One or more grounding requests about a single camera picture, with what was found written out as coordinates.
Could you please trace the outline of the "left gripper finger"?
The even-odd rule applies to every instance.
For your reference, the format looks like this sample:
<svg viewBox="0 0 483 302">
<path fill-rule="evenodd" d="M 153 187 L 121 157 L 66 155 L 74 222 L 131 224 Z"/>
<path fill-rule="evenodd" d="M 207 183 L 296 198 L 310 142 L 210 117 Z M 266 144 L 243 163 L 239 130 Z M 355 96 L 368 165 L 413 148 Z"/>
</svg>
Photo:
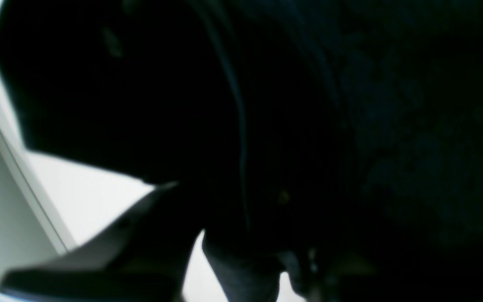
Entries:
<svg viewBox="0 0 483 302">
<path fill-rule="evenodd" d="M 163 184 L 66 255 L 12 269 L 0 302 L 182 302 L 201 231 L 199 189 Z"/>
</svg>

